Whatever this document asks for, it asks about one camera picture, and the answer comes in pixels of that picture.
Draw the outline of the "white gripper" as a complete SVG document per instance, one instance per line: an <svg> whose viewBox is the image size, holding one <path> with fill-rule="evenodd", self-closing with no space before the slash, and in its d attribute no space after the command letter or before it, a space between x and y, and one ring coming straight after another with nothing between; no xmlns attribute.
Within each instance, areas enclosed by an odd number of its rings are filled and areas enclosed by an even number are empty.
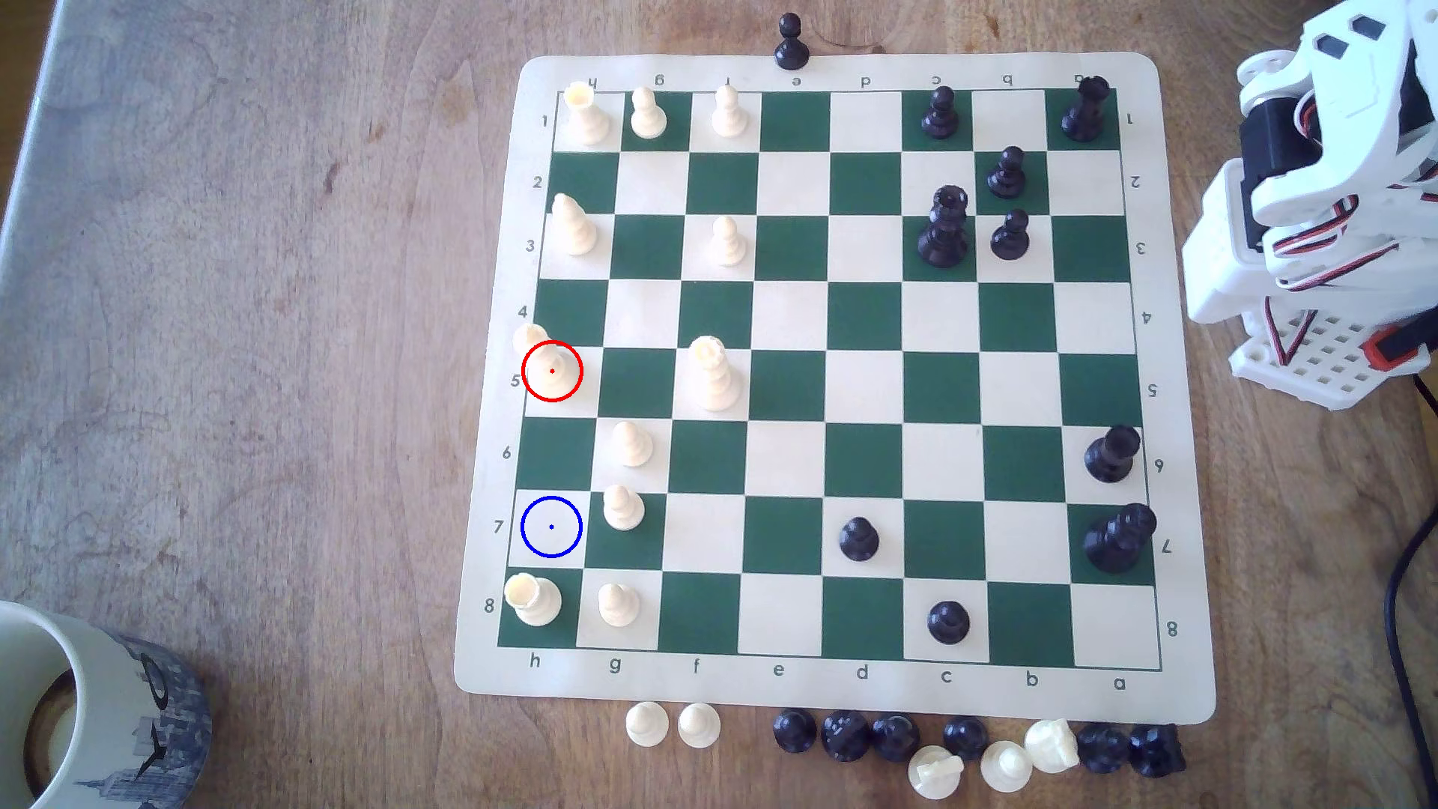
<svg viewBox="0 0 1438 809"><path fill-rule="evenodd" d="M1435 147L1435 126L1399 134L1401 86L1414 65L1435 98L1435 1L1342 1L1307 20L1296 50L1250 59L1250 106L1311 93L1322 155L1257 184L1263 226L1297 226L1334 200L1411 175Z"/></svg>

